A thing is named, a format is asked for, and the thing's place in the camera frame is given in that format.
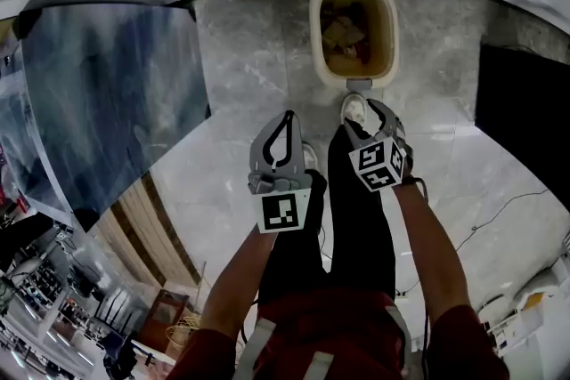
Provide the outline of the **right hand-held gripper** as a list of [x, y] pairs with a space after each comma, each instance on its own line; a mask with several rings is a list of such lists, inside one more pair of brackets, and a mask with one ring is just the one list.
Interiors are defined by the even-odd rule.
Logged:
[[376, 192], [402, 183], [406, 160], [412, 159], [412, 152], [395, 141], [403, 138], [399, 117], [381, 101], [367, 103], [379, 118], [374, 137], [350, 119], [344, 120], [344, 128], [354, 148], [348, 155], [354, 172], [368, 191]]

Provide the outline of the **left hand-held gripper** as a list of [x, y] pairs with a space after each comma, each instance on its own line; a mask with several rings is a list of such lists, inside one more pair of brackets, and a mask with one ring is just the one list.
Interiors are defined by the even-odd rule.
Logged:
[[257, 228], [261, 233], [302, 230], [311, 195], [312, 176], [297, 174], [303, 165], [300, 122], [292, 110], [269, 121], [254, 139], [249, 152], [251, 171], [276, 170], [294, 175], [252, 172], [252, 194]]

